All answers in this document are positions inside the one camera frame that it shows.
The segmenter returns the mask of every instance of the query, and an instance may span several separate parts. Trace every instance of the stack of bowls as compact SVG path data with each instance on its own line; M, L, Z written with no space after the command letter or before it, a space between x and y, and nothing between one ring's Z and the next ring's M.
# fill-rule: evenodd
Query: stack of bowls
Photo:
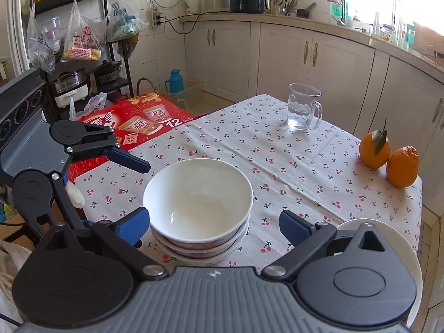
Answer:
M143 194L160 248L195 266L214 264L239 246L252 205L247 177L214 159L170 165L151 179Z

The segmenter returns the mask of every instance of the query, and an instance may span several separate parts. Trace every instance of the cherry print tablecloth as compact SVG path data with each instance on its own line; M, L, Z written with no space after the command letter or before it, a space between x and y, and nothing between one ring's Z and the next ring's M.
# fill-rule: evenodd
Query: cherry print tablecloth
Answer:
M360 162L359 139L325 121L317 130L292 130L286 115L286 103L260 95L143 143L132 154L151 163L148 174L107 162L75 180L85 195L86 216L115 221L142 204L146 184L164 167L213 158L243 171L254 191L248 234L218 265L261 269L292 249L279 231L283 209L311 223L336 226L349 219L379 219L417 250L421 179L396 188L386 180L385 167L371 170ZM168 269L181 264L158 248L150 231L142 240L141 249Z

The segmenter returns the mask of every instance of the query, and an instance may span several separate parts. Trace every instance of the white plate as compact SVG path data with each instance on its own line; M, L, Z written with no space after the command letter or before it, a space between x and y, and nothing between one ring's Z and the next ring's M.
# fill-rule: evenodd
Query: white plate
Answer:
M215 257L205 258L205 259L184 257L183 255L173 252L170 248L168 248L165 244L161 243L160 241L157 241L157 245L160 248L162 248L165 251L165 253L167 253L168 255L171 255L172 257L175 257L178 260L183 261L186 264L189 264L190 266L210 266L212 264L217 263L218 261L221 261L223 258L225 258L225 256L227 256L229 253L235 250L239 245L239 243L242 241L242 239L245 238L245 236L247 235L247 231L248 231L248 224L244 227L243 234L233 243L232 246L230 246L230 248L228 248L225 252L216 255Z
M187 249L209 249L229 240L252 205L253 189L245 174L215 159L170 165L150 180L143 194L150 225Z
M173 243L171 243L168 239L166 239L163 235L161 235L157 230L155 230L153 227L151 228L151 233L156 238L157 241L161 242L162 244L166 245L168 248L170 248L173 252L176 252L177 254L183 255L184 257L190 257L190 258L211 258L214 257L220 253L225 252L230 246L233 245L233 243L242 235L244 234L244 228L249 223L249 217L247 220L239 227L239 230L236 232L236 234L225 243L216 246L214 248L210 249L203 249L203 250L195 250L195 249L185 249L180 246L177 246Z
M346 221L338 226L338 230L358 230L362 223L369 222L373 223L376 228L384 235L389 244L401 258L402 262L412 275L417 286L417 297L413 303L412 309L407 319L407 328L409 328L419 311L419 305L421 304L422 297L422 273L421 266L419 264L418 258L415 251L410 246L410 243L403 237L403 235L396 229L392 228L390 225L385 224L379 220L375 219L353 219Z

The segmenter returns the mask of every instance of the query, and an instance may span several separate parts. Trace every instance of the orange fruit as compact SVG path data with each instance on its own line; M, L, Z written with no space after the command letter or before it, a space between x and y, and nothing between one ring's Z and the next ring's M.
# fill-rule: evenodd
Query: orange fruit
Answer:
M412 185L418 175L419 155L414 147L395 150L387 161L387 179L398 188Z
M368 133L359 144L359 155L362 162L369 168L378 169L383 166L390 156L389 140L385 138L385 144L378 154L375 155L379 140L372 140L374 132Z

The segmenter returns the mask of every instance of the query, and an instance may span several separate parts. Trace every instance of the glass mug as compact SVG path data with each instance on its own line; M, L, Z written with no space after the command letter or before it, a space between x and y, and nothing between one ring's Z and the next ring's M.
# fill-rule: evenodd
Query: glass mug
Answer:
M322 122L322 105L317 100L321 92L306 84L290 84L288 95L288 125L298 130L314 130ZM316 124L311 125L317 109Z

